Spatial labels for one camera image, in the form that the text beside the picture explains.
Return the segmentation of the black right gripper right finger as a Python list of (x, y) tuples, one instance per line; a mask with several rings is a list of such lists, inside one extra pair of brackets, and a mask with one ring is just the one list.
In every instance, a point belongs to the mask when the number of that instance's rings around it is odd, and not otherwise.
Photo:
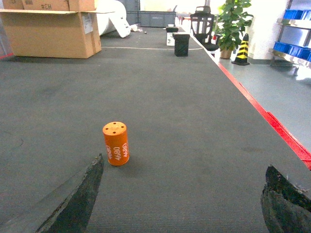
[(273, 165), (265, 174), (260, 198), (265, 225), (271, 233), (309, 233), (311, 199), (290, 183)]

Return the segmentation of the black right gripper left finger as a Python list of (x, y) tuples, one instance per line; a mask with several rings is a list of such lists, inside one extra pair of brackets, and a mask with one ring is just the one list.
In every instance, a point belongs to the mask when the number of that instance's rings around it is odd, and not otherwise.
[(28, 211), (9, 220), (2, 233), (84, 233), (99, 191), (104, 159), (70, 177)]

